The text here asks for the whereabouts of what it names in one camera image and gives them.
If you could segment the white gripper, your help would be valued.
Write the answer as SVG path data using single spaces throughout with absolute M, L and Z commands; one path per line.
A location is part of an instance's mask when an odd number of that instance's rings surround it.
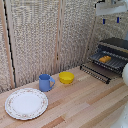
M 95 4 L 96 15 L 109 15 L 128 11 L 128 0 L 100 0 Z M 120 17 L 117 17 L 117 23 L 120 22 Z

